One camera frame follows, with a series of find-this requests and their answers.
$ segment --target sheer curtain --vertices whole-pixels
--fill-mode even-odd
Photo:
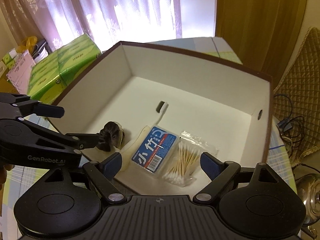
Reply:
[[[180,0],[22,0],[22,3],[53,50],[83,33],[89,34],[101,50],[120,40],[150,42],[181,38]],[[4,2],[2,9],[12,13]]]

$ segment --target green tissue package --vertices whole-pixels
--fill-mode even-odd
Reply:
[[[87,34],[78,37],[33,67],[28,95],[34,100],[52,104],[100,55],[101,51]]]

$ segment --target ridged black surface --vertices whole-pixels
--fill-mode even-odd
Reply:
[[[22,240],[31,240],[24,236]],[[187,196],[133,196],[109,207],[87,231],[69,240],[245,240],[220,222],[212,208]],[[296,236],[288,239],[297,240]]]

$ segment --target red stripe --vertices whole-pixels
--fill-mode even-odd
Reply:
[[[168,134],[165,134],[163,136],[163,138],[161,139],[161,141],[158,143],[158,146],[153,150],[153,153],[151,155],[151,157],[149,158],[149,160],[146,162],[146,164],[144,165],[145,168],[147,168],[150,164],[150,162],[152,161],[153,157],[156,155],[158,149],[160,148],[159,145],[161,146],[161,144],[163,143],[163,141],[167,138]]]

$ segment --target crosshair symbol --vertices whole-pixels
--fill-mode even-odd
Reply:
[[[164,200],[163,198],[160,198],[160,197],[159,197],[159,198],[156,199],[156,201],[160,204],[160,203],[162,203],[162,202],[165,201],[165,200]]]

